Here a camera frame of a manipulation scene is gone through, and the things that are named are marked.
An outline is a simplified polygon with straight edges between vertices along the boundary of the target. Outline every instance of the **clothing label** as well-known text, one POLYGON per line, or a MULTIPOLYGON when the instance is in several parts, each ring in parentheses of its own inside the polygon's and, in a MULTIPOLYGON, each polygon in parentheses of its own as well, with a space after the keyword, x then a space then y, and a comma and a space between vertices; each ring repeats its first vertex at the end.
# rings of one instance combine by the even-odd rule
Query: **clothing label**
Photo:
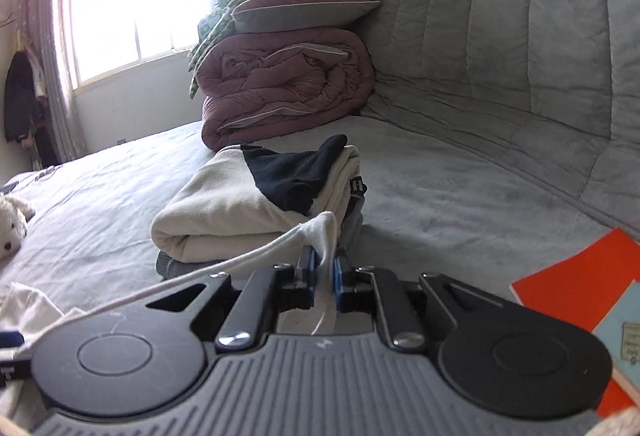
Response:
POLYGON ((357 178, 353 178, 353 180, 351 180, 351 194, 364 196, 365 192, 367 192, 367 185, 362 181, 362 177, 358 176, 357 178))

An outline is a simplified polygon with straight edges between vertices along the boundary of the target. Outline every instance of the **book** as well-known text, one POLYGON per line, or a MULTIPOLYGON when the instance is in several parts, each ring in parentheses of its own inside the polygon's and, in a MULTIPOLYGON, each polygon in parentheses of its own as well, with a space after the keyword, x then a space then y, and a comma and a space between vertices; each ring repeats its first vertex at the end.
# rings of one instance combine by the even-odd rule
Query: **book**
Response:
POLYGON ((634 281, 593 331, 613 359, 613 379, 640 405, 640 282, 634 281))
MULTIPOLYGON (((569 259, 511 285, 527 308, 592 332, 633 281, 640 281, 640 246, 617 228, 569 259)), ((608 416, 635 405, 611 381, 597 413, 608 416)))

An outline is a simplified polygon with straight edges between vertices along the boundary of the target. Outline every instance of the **round black pad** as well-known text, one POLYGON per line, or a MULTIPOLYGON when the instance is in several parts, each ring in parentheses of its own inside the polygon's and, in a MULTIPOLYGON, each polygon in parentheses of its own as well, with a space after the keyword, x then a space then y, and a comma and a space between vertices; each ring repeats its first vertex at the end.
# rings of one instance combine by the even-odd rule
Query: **round black pad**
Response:
POLYGON ((78 350, 80 364, 87 371, 102 376, 136 372, 148 364, 152 355, 151 344, 145 339, 118 333, 95 337, 78 350))
POLYGON ((518 310, 517 323, 495 310, 462 321, 438 353, 445 379, 468 400, 512 418, 594 408, 610 378, 606 348, 575 326, 518 310))
POLYGON ((31 374, 49 406, 124 418, 165 405, 206 364, 180 313, 132 304, 52 330, 38 341, 31 374))
POLYGON ((494 346, 494 359, 503 369, 520 376, 543 376, 566 362, 566 349, 552 337, 526 333, 504 337, 494 346))

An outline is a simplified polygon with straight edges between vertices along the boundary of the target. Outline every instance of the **black jacket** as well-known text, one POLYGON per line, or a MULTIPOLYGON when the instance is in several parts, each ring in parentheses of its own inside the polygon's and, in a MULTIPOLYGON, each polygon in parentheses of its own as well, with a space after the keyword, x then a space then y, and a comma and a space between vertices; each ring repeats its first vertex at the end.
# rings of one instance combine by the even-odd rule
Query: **black jacket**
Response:
POLYGON ((45 120, 44 107, 36 99, 33 71, 24 51, 18 51, 9 66, 4 83, 4 137, 21 141, 29 135, 31 123, 45 120))

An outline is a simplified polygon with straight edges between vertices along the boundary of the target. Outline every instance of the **light blue book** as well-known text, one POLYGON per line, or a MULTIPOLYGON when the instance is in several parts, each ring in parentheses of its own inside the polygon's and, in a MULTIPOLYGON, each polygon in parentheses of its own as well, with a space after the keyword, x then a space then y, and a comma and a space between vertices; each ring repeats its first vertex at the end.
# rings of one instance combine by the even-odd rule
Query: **light blue book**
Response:
POLYGON ((634 281, 593 332, 613 359, 613 379, 640 405, 640 282, 634 281))

